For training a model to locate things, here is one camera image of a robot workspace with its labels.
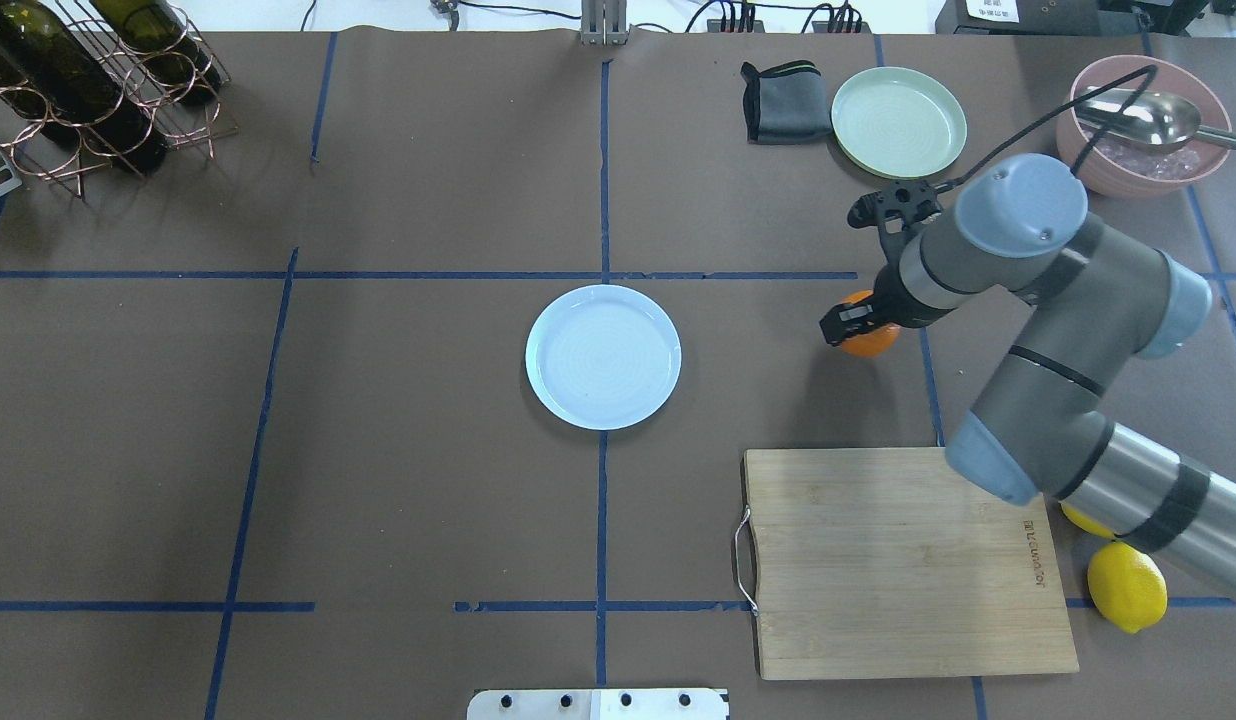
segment light blue joint cap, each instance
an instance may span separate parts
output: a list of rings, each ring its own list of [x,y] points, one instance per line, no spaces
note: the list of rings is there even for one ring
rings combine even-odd
[[[1035,258],[1059,249],[1086,214],[1084,184],[1062,161],[1035,152],[1001,161],[955,201],[960,232],[1001,258]]]
[[[975,487],[1014,505],[1026,505],[1039,493],[1022,466],[973,412],[965,414],[955,441],[947,446],[947,464]]]
[[[1157,357],[1166,357],[1182,347],[1187,338],[1204,325],[1204,319],[1209,316],[1209,308],[1213,305],[1213,289],[1209,282],[1172,259],[1166,252],[1166,261],[1170,264],[1170,300],[1166,305],[1166,315],[1161,319],[1161,327],[1154,336],[1138,351],[1138,357],[1147,361],[1156,361]]]

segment metal ladle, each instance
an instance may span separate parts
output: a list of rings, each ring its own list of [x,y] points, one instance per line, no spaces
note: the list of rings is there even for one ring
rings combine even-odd
[[[1086,91],[1096,89],[1089,86]],[[1111,128],[1107,130],[1111,135],[1140,144],[1152,144],[1157,149],[1179,149],[1193,137],[1236,149],[1236,132],[1201,126],[1200,109],[1187,98],[1172,91],[1145,91],[1133,105],[1120,112],[1120,106],[1125,105],[1131,94],[1133,90],[1125,88],[1104,91],[1103,95],[1077,105],[1077,119],[1094,128],[1112,120]]]

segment wooden cutting board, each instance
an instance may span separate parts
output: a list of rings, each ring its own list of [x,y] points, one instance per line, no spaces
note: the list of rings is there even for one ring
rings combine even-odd
[[[766,680],[1077,673],[1042,498],[942,448],[749,450]]]

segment metal handle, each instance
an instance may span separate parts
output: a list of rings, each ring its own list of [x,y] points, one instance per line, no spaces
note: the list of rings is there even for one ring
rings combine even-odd
[[[751,599],[751,593],[747,592],[745,585],[742,584],[742,571],[738,568],[738,536],[742,536],[742,529],[751,520],[751,506],[747,505],[742,509],[742,520],[738,520],[738,527],[733,530],[733,579],[738,583],[738,589],[742,592],[742,597],[747,598],[747,605],[751,606],[751,615],[760,617],[760,608],[756,601]]]
[[[1225,128],[1200,126],[1200,128],[1195,131],[1195,138],[1206,141],[1208,143],[1230,147],[1230,149],[1236,149],[1236,132],[1226,131]]]

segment white plate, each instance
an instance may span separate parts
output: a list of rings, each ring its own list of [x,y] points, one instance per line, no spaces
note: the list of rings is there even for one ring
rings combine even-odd
[[[955,161],[969,133],[955,95],[907,68],[847,79],[832,100],[832,128],[852,161],[886,178],[932,177]]]
[[[654,300],[614,284],[564,293],[543,310],[525,369],[548,410],[581,429],[625,429],[654,414],[681,375],[681,338]]]

